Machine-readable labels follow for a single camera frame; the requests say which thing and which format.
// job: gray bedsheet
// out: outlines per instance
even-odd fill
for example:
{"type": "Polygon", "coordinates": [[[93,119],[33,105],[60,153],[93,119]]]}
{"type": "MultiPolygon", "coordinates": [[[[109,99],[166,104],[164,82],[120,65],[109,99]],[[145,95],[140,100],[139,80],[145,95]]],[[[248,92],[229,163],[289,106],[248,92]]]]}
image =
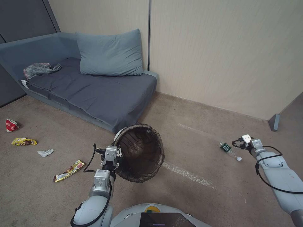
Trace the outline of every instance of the gray bedsheet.
{"type": "Polygon", "coordinates": [[[154,76],[92,76],[80,73],[80,59],[59,62],[62,69],[28,80],[33,87],[66,100],[90,116],[113,126],[113,132],[133,125],[155,92],[154,76]]]}

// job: plastic bag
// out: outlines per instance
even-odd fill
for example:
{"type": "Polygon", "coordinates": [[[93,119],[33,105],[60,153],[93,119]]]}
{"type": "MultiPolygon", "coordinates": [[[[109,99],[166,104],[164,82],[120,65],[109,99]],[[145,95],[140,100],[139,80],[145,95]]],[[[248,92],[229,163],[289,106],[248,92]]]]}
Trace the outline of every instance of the plastic bag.
{"type": "Polygon", "coordinates": [[[34,63],[23,69],[23,74],[27,79],[30,79],[41,74],[54,73],[61,68],[62,66],[60,64],[51,65],[50,63],[34,63]]]}
{"type": "Polygon", "coordinates": [[[50,149],[47,151],[38,151],[38,154],[41,155],[43,158],[53,153],[54,149],[50,149]]]}
{"type": "Polygon", "coordinates": [[[33,140],[33,139],[27,139],[25,137],[23,138],[15,138],[12,141],[12,145],[16,145],[16,146],[26,146],[26,145],[36,145],[37,141],[33,140]]]}
{"type": "Polygon", "coordinates": [[[85,165],[84,162],[81,162],[80,160],[76,161],[63,174],[55,175],[54,182],[64,180],[65,178],[67,178],[70,175],[74,174],[75,172],[79,171],[84,165],[85,165]]]}

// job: crumpled tissue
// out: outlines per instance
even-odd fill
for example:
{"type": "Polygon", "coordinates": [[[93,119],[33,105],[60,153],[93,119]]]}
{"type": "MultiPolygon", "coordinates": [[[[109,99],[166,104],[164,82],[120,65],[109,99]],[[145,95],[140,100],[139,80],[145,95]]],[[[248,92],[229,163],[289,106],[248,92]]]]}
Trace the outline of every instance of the crumpled tissue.
{"type": "Polygon", "coordinates": [[[49,154],[51,154],[53,151],[54,151],[54,149],[50,149],[47,151],[38,151],[38,154],[44,158],[44,157],[48,156],[49,154]]]}

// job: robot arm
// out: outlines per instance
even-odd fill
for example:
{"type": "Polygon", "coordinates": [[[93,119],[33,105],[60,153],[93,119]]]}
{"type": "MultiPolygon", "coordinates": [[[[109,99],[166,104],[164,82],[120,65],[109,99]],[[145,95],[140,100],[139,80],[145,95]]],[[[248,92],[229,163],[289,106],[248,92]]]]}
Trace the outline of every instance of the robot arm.
{"type": "Polygon", "coordinates": [[[114,146],[108,146],[105,151],[95,151],[104,156],[102,169],[96,170],[89,199],[76,209],[70,221],[72,227],[108,227],[112,220],[113,207],[109,205],[109,200],[114,192],[115,169],[119,166],[117,156],[120,153],[114,146]]]}
{"type": "Polygon", "coordinates": [[[249,135],[242,136],[242,139],[245,142],[246,149],[249,150],[250,154],[259,161],[256,165],[257,174],[257,169],[261,166],[267,182],[272,187],[272,191],[282,210],[290,214],[295,226],[302,227],[302,180],[288,167],[282,155],[276,156],[274,152],[267,151],[263,147],[261,140],[252,139],[249,135]]]}

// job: sofa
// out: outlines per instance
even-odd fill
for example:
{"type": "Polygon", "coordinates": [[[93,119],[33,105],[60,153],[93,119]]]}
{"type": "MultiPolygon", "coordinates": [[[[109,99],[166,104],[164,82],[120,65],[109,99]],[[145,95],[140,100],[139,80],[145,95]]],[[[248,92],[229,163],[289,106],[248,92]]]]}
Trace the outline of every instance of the sofa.
{"type": "Polygon", "coordinates": [[[0,64],[29,96],[113,133],[135,124],[155,92],[158,75],[147,70],[135,76],[81,74],[80,59],[71,33],[0,44],[0,64]],[[26,81],[23,69],[36,62],[59,63],[62,69],[26,81]]]}

